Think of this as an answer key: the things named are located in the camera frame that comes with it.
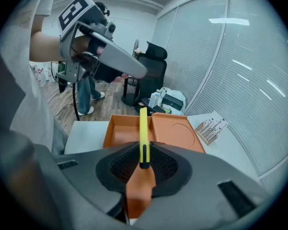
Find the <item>white sneaker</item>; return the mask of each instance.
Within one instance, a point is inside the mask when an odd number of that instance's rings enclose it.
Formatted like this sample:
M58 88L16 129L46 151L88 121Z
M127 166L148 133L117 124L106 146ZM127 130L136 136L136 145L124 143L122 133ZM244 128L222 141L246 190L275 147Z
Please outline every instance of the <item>white sneaker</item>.
M91 107L90 107L90 110L88 111L88 113L82 114L82 113L79 113L79 112L78 112L78 115L79 115L79 116L83 116L83 115L87 115L87 114L92 114L93 112L94 112L94 107L91 106Z
M100 100L100 99L102 99L102 98L104 98L104 97L105 97L105 93L100 92L100 97L99 97L98 99L93 99L93 98L92 98L92 100L93 100L93 101L97 101L97 100Z

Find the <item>person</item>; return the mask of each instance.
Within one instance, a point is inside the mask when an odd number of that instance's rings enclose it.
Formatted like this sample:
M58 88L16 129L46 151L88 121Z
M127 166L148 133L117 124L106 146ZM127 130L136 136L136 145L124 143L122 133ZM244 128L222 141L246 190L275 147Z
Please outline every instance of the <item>person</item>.
M102 2L95 3L98 8L106 15L106 6ZM93 101L103 99L105 97L104 92L98 92L95 89L95 82L92 76L77 82L78 91L78 115L88 115L94 112L94 107L90 106L91 97Z
M52 3L53 0L22 0L0 33L0 127L24 134L52 154L63 154L68 136L43 98L29 64L30 60L64 60L59 35L42 33L43 20L51 14ZM77 37L73 48L83 52L89 41L87 36Z

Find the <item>black box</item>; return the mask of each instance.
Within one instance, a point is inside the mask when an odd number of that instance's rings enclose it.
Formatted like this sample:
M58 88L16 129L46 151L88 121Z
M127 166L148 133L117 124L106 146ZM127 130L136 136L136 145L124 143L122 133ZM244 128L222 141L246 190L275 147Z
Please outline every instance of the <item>black box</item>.
M168 94L166 94L163 99L162 99L162 103L165 105L169 105L175 109L177 109L178 111L180 111L183 107L183 102L181 100L176 99L173 96L170 96Z

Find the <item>black vent slot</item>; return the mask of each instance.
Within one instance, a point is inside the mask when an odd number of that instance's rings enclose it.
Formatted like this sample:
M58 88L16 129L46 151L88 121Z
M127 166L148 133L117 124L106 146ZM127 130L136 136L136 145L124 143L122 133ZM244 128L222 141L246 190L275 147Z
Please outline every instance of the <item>black vent slot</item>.
M239 217L247 215L256 208L232 181L220 183L218 187Z
M72 161L68 161L68 162L64 162L64 163L59 163L58 167L60 168L60 170L64 170L70 167L73 167L75 165L77 165L78 163L75 160Z

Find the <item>white table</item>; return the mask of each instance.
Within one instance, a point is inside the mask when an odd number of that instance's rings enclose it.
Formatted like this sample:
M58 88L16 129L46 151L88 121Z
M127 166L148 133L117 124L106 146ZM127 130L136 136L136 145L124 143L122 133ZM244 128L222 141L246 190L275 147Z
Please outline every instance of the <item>white table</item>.
M206 120L209 114L189 116L188 120L193 128ZM75 121L65 147L65 154L88 152L102 149L109 122L100 121ZM207 154L219 157L228 162L250 178L259 182L257 173L236 137L224 128L220 136L209 146L200 138Z
M209 114L188 116L194 129L209 118ZM219 137L209 146L201 138L199 140L207 154L223 159L259 183L258 175L249 156L228 127L225 127Z

